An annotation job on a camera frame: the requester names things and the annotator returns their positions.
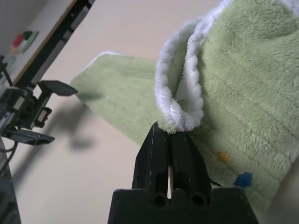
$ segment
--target cable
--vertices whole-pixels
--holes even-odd
[[[210,178],[210,182],[214,185],[217,185],[218,187],[222,187],[219,183],[215,182],[215,181],[212,181],[212,179]]]
[[[11,78],[9,77],[9,74],[7,73],[6,68],[5,68],[5,66],[4,66],[4,64],[2,62],[0,62],[0,68],[3,71],[3,73],[4,73],[4,75],[5,75],[5,77],[6,77],[7,81],[8,81],[8,84],[10,86],[14,86],[14,84],[11,81]]]
[[[6,169],[6,167],[8,166],[9,162],[11,161],[12,157],[14,156],[14,153],[17,149],[18,146],[18,142],[14,141],[14,146],[11,149],[8,149],[9,151],[11,151],[11,154],[9,155],[8,159],[5,161],[3,167],[0,170],[0,176],[2,176],[2,173],[4,172],[4,170]]]

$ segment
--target green towel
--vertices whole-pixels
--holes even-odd
[[[225,0],[166,42],[157,69],[103,55],[71,85],[138,145],[156,119],[170,133],[189,131],[211,179],[243,188],[265,211],[299,153],[298,9]]]

